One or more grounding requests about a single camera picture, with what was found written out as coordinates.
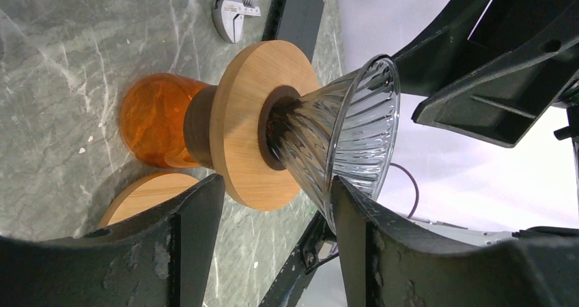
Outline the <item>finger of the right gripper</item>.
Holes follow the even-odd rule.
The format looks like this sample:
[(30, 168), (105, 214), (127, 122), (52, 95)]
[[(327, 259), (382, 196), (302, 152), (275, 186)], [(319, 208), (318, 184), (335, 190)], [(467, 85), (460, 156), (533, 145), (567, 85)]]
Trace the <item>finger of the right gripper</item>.
[(415, 39), (395, 53), (402, 93), (430, 97), (444, 87), (490, 1), (450, 0)]

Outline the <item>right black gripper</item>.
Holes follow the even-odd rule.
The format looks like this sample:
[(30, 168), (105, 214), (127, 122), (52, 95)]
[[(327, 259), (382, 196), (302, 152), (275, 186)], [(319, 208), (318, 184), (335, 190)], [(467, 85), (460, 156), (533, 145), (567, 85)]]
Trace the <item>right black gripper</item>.
[(570, 140), (578, 191), (578, 0), (517, 49), (424, 100), (415, 123), (512, 148), (554, 102), (568, 125), (554, 131)]

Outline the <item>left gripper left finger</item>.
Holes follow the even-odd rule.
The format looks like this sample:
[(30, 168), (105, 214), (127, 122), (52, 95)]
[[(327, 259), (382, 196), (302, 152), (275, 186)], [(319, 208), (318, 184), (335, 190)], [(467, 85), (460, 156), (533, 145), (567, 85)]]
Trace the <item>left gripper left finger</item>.
[(223, 210), (213, 174), (79, 238), (1, 238), (2, 306), (201, 306)]

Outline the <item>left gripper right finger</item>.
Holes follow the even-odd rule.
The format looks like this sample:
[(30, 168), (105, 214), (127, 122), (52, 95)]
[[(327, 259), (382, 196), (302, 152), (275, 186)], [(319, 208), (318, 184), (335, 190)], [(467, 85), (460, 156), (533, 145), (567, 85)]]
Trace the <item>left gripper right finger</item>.
[(336, 177), (331, 198), (349, 306), (577, 306), (578, 239), (487, 247), (444, 237)]

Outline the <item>clear glass dripper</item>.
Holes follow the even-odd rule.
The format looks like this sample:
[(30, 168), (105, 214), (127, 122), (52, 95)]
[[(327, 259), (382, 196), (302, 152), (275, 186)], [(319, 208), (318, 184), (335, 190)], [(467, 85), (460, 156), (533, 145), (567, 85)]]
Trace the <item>clear glass dripper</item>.
[(336, 231), (331, 198), (339, 176), (376, 200), (391, 164), (399, 125), (400, 79), (388, 55), (269, 112), (269, 150)]

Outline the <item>orange glass carafe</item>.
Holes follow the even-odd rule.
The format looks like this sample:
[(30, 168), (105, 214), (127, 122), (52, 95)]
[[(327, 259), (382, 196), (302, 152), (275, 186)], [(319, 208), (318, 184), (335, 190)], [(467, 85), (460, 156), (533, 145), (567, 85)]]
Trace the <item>orange glass carafe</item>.
[(214, 85), (171, 73), (157, 73), (137, 81), (127, 92), (119, 113), (125, 145), (143, 163), (158, 168), (191, 168), (184, 135), (186, 112), (199, 93)]

